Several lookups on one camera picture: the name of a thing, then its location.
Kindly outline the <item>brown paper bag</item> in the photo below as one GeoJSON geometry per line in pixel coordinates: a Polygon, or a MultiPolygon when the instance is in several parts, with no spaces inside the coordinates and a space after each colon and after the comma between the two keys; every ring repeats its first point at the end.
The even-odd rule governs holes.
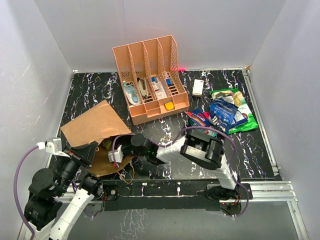
{"type": "MultiPolygon", "coordinates": [[[[101,144],[103,140],[119,135],[130,134],[131,130],[118,116],[106,100],[101,101],[91,109],[79,115],[61,128],[67,142],[72,147],[78,147],[93,142],[101,144]]],[[[120,172],[134,158],[128,155],[123,158],[118,168],[109,161],[108,151],[98,146],[89,173],[102,177],[120,172]]]]}

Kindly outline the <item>blue biscuit pack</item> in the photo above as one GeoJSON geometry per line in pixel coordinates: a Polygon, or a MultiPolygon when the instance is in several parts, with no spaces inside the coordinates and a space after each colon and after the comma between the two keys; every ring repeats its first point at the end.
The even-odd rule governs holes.
{"type": "Polygon", "coordinates": [[[191,126],[208,127],[212,128],[213,125],[209,119],[205,116],[204,112],[200,109],[194,109],[192,111],[184,111],[188,117],[188,122],[191,126]]]}

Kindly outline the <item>red green candy pack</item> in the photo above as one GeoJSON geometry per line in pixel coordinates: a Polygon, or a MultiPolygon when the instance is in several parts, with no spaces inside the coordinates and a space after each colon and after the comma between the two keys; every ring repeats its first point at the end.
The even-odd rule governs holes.
{"type": "Polygon", "coordinates": [[[217,137],[220,134],[220,130],[214,128],[213,126],[208,126],[205,130],[204,133],[212,136],[212,137],[217,137]]]}

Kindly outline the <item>red snack pack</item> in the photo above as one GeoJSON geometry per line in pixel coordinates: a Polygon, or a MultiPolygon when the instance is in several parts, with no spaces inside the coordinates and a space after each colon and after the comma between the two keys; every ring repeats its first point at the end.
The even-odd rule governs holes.
{"type": "Polygon", "coordinates": [[[205,117],[210,120],[211,119],[211,116],[210,116],[210,113],[209,112],[204,112],[203,113],[205,115],[205,117]]]}

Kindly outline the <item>dark blue vinegar chips bag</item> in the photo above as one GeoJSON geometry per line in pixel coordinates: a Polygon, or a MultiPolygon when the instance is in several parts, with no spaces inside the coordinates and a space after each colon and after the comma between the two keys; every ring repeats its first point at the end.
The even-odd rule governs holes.
{"type": "Polygon", "coordinates": [[[215,127],[218,127],[228,135],[237,110],[238,107],[236,105],[224,100],[215,99],[210,105],[210,121],[215,127]]]}

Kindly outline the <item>green Chuba chips bag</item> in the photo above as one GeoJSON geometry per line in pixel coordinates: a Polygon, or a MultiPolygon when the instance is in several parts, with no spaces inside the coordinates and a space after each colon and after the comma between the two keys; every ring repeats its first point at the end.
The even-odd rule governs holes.
{"type": "Polygon", "coordinates": [[[221,97],[232,95],[235,105],[238,107],[237,110],[239,110],[245,117],[247,117],[247,122],[242,125],[232,127],[229,130],[229,135],[237,132],[246,132],[258,128],[259,125],[255,117],[253,116],[252,111],[250,110],[245,98],[243,97],[243,94],[237,88],[224,88],[221,90],[213,90],[210,92],[210,94],[212,97],[212,103],[216,99],[223,100],[221,99],[221,97]]]}

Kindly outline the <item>yellow green snack pack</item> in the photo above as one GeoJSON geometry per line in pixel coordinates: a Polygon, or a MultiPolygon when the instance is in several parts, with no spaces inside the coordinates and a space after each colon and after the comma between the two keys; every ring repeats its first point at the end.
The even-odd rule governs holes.
{"type": "Polygon", "coordinates": [[[109,150],[112,147],[113,141],[112,137],[106,138],[101,142],[101,146],[106,150],[109,150]]]}

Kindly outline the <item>blue snack pouch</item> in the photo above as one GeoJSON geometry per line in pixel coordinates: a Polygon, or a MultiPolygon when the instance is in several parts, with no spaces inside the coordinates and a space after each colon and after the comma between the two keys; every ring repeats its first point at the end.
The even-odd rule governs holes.
{"type": "MultiPolygon", "coordinates": [[[[234,101],[231,94],[223,96],[223,97],[221,97],[221,99],[227,103],[230,103],[230,104],[233,104],[236,106],[235,101],[234,101]]],[[[237,127],[239,125],[245,124],[247,121],[248,121],[248,118],[245,117],[239,110],[237,110],[237,112],[234,115],[231,126],[237,127]]]]}

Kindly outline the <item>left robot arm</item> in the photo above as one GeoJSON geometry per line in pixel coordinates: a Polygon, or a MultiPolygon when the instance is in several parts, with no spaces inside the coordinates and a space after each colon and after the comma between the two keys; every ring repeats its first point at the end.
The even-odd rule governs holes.
{"type": "Polygon", "coordinates": [[[89,173],[76,187],[61,217],[57,218],[63,204],[59,198],[67,193],[80,167],[91,167],[98,143],[63,147],[59,138],[53,138],[37,143],[36,148],[56,156],[60,162],[56,169],[42,168],[33,175],[28,201],[19,211],[23,221],[19,239],[66,240],[90,201],[103,195],[102,181],[89,173]]]}

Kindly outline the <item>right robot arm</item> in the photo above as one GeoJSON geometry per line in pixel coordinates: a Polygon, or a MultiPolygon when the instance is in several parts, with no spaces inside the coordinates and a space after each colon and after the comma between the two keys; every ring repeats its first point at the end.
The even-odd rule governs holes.
{"type": "Polygon", "coordinates": [[[191,161],[213,171],[219,181],[219,186],[206,188],[204,195],[207,198],[235,200],[241,196],[238,175],[228,164],[222,140],[198,131],[196,127],[188,127],[184,136],[164,146],[154,143],[141,133],[120,136],[112,146],[119,152],[121,160],[129,155],[140,156],[156,166],[177,159],[191,161]]]}

